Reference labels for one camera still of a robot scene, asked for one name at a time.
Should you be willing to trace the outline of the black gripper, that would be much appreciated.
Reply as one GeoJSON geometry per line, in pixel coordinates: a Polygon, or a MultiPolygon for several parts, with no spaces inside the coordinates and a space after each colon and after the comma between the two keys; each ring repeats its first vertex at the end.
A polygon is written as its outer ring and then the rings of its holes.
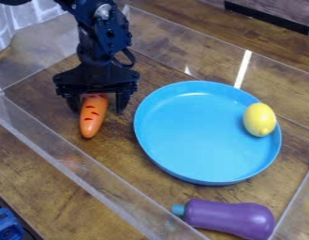
{"type": "Polygon", "coordinates": [[[79,113],[81,94],[115,93],[115,112],[127,107],[131,94],[137,90],[139,74],[133,70],[134,56],[125,53],[130,64],[121,63],[114,56],[93,60],[79,53],[79,65],[53,76],[55,94],[65,98],[73,113],[79,113]]]}

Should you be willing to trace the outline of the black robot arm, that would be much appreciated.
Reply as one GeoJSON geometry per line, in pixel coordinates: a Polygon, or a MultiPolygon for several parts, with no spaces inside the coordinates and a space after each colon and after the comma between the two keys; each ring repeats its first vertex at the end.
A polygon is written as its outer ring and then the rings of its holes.
{"type": "Polygon", "coordinates": [[[74,113],[81,112],[85,94],[115,93],[115,111],[122,113],[137,91],[139,73],[129,20],[113,0],[54,0],[77,20],[79,64],[53,76],[55,94],[74,113]]]}

